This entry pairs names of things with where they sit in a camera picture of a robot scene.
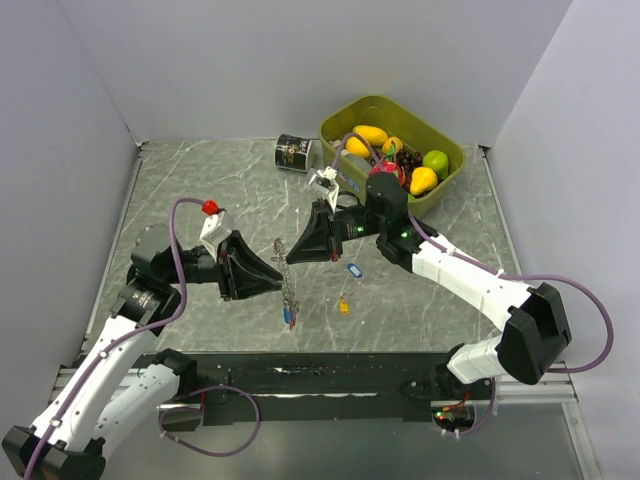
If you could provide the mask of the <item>round metal key ring disc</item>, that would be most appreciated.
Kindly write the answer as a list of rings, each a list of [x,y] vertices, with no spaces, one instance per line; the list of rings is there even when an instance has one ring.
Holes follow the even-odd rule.
[[[286,261],[286,250],[281,238],[276,238],[273,242],[273,260],[276,262],[279,272],[283,276],[282,295],[283,305],[290,316],[295,316],[299,311],[299,301],[296,299],[295,285],[292,280],[289,265]]]

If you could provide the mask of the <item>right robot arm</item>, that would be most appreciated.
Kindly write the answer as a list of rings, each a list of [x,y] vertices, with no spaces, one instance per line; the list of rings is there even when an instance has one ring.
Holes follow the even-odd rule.
[[[559,292],[490,273],[443,235],[416,220],[408,194],[391,173],[366,181],[366,200],[340,208],[337,172],[313,169],[307,183],[321,197],[313,202],[309,222],[286,256],[288,264],[337,261],[345,242],[373,236],[390,263],[444,287],[487,317],[499,335],[450,350],[437,378],[439,391],[459,398],[472,383],[509,375],[534,385],[571,341]]]

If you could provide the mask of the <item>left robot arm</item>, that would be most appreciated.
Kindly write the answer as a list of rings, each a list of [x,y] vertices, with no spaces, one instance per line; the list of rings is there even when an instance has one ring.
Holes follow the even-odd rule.
[[[23,479],[97,479],[115,447],[143,415],[167,400],[185,402],[198,388],[195,359],[172,349],[156,354],[123,394],[129,369],[182,312],[189,283],[218,285],[226,300],[279,291],[283,277],[237,230],[214,245],[180,247],[163,225],[148,226],[131,253],[121,288],[99,339],[57,398],[30,426],[14,426],[2,448]]]

